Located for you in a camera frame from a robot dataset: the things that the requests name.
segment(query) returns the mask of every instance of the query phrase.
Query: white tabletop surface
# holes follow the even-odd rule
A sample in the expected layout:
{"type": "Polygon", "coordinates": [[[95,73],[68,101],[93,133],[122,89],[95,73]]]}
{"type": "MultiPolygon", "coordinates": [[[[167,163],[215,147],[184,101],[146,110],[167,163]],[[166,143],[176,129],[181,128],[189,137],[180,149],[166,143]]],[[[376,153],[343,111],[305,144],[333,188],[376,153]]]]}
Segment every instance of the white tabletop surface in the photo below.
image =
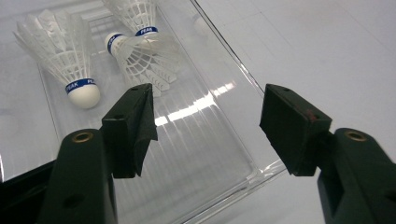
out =
{"type": "MultiPolygon", "coordinates": [[[[396,1],[197,2],[262,87],[293,89],[396,161],[396,1]]],[[[317,179],[284,174],[206,223],[324,223],[317,179]]]]}

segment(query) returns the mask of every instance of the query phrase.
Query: acrylic box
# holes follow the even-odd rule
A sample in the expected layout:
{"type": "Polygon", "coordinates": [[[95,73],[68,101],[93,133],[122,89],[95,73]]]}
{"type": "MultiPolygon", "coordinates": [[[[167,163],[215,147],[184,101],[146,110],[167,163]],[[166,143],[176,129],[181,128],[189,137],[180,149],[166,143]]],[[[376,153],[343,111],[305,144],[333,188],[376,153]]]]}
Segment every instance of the acrylic box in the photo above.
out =
{"type": "MultiPolygon", "coordinates": [[[[105,46],[111,32],[133,35],[101,1],[12,1],[0,9],[0,156],[8,180],[56,159],[62,139],[101,127],[125,93],[105,46]],[[43,9],[79,13],[92,28],[92,77],[102,99],[83,110],[64,86],[30,58],[12,31],[43,9]]],[[[177,81],[154,99],[158,142],[142,177],[116,180],[119,223],[196,223],[261,187],[284,170],[259,127],[262,89],[194,1],[159,1],[157,27],[174,36],[182,59],[177,81]]]]}

